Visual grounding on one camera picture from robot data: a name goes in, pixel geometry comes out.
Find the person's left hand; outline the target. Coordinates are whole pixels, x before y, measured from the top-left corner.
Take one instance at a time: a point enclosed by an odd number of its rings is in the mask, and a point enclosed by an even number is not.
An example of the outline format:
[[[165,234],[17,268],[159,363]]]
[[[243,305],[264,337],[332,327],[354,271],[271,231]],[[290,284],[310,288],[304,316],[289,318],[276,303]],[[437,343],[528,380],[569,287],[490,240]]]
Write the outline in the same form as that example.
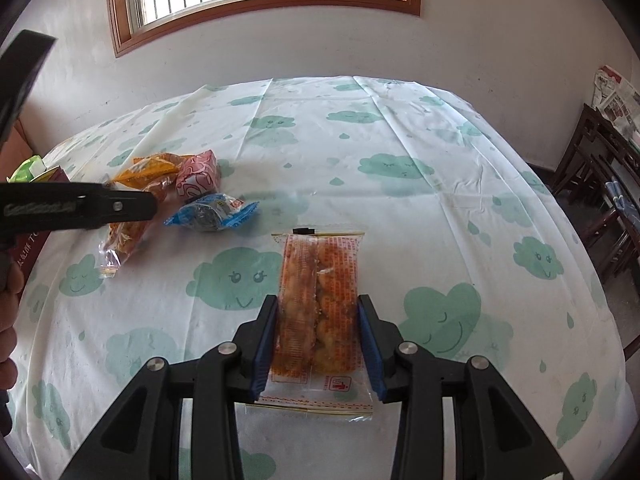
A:
[[[1,389],[10,390],[17,381],[17,367],[11,359],[11,354],[17,344],[17,334],[14,323],[18,313],[18,294],[24,287],[24,276],[20,267],[11,262],[6,272],[6,286],[1,289]]]

